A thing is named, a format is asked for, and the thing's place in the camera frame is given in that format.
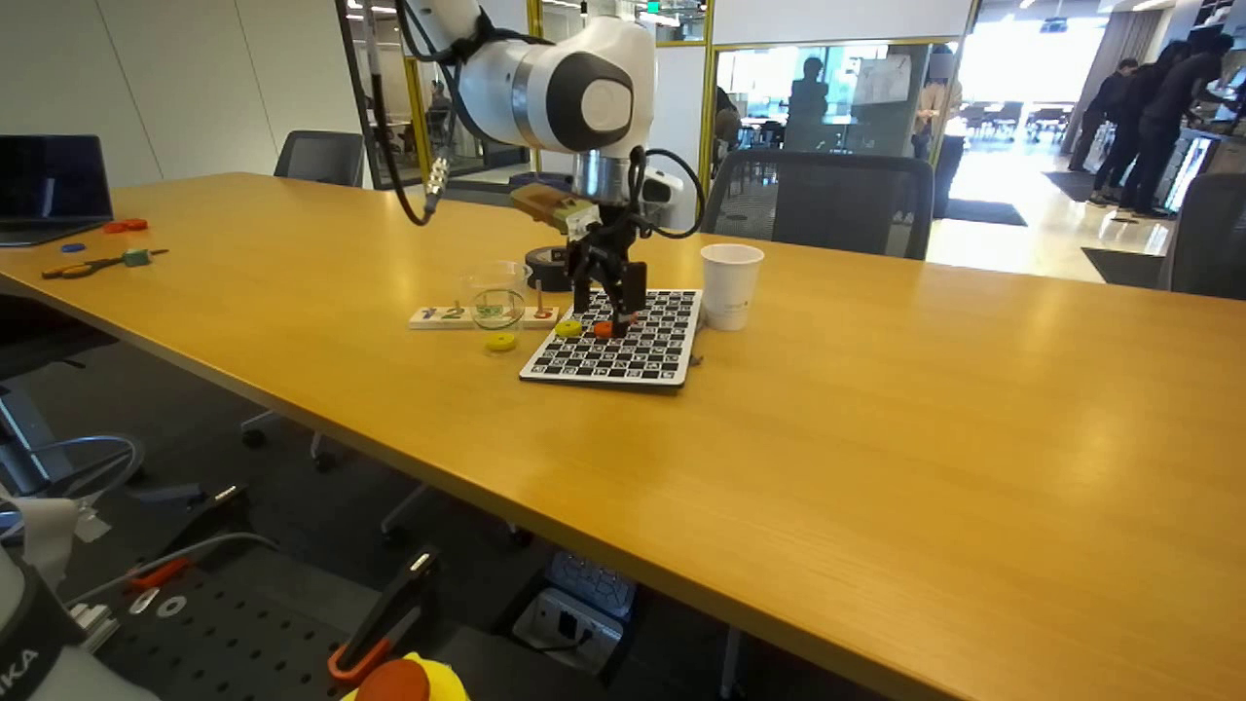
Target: black and white checkerboard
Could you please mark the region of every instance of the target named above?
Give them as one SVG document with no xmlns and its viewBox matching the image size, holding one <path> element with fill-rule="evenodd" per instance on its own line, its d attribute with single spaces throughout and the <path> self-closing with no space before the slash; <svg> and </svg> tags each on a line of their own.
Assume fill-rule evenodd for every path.
<svg viewBox="0 0 1246 701">
<path fill-rule="evenodd" d="M 701 290 L 649 290 L 648 306 L 625 338 L 592 338 L 592 325 L 608 318 L 608 304 L 592 301 L 578 338 L 548 338 L 517 369 L 531 382 L 586 386 L 687 386 L 699 338 Z"/>
</svg>

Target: chair backrest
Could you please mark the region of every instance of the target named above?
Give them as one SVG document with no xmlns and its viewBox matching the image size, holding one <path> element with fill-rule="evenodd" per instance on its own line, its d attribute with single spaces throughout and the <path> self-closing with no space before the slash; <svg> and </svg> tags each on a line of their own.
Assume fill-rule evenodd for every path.
<svg viewBox="0 0 1246 701">
<path fill-rule="evenodd" d="M 1246 177 L 1201 177 L 1171 243 L 1171 290 L 1246 301 Z"/>
<path fill-rule="evenodd" d="M 19 382 L 0 386 L 0 452 L 0 486 L 10 496 L 58 496 L 78 474 Z"/>
<path fill-rule="evenodd" d="M 272 177 L 361 187 L 361 135 L 295 127 L 283 135 Z"/>
<path fill-rule="evenodd" d="M 760 147 L 720 162 L 705 229 L 925 260 L 930 210 L 919 161 Z"/>
</svg>

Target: yellow object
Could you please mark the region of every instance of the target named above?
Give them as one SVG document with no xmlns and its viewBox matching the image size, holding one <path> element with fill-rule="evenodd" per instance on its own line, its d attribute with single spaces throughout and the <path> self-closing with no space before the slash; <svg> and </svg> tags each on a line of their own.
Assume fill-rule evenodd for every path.
<svg viewBox="0 0 1246 701">
<path fill-rule="evenodd" d="M 517 334 L 516 334 L 509 328 L 487 332 L 487 334 L 485 334 L 485 348 L 487 348 L 492 356 L 507 356 L 507 349 L 517 348 Z"/>
<path fill-rule="evenodd" d="M 590 227 L 599 221 L 599 210 L 595 210 L 595 201 L 578 199 L 578 201 L 553 210 L 553 221 L 561 221 L 568 243 L 579 243 L 590 234 Z"/>
<path fill-rule="evenodd" d="M 553 334 L 557 338 L 578 338 L 586 332 L 586 325 L 572 317 L 572 318 L 561 318 L 557 328 L 553 328 Z"/>
<path fill-rule="evenodd" d="M 453 665 L 421 660 L 421 653 L 404 653 L 402 661 L 426 670 L 426 682 L 429 682 L 429 696 L 426 701 L 470 701 L 464 676 Z M 372 676 L 361 676 L 361 685 L 352 688 L 344 701 L 389 701 L 389 696 L 392 701 L 415 701 L 404 692 L 399 696 L 399 692 L 386 692 L 381 685 L 372 685 Z"/>
</svg>

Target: white cup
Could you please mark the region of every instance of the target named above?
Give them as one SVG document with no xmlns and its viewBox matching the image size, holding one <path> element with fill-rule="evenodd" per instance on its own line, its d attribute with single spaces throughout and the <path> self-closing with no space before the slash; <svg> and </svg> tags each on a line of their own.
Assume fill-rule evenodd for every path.
<svg viewBox="0 0 1246 701">
<path fill-rule="evenodd" d="M 739 332 L 747 325 L 747 304 L 757 290 L 757 273 L 768 260 L 757 245 L 705 245 L 701 273 L 705 273 L 705 301 L 701 313 L 708 328 Z"/>
</svg>

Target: computer screen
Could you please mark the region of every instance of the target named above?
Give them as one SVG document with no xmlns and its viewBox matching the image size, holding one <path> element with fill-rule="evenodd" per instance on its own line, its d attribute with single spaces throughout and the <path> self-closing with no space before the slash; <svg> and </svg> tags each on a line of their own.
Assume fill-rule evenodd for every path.
<svg viewBox="0 0 1246 701">
<path fill-rule="evenodd" d="M 97 135 L 0 135 L 0 221 L 113 218 Z"/>
</svg>

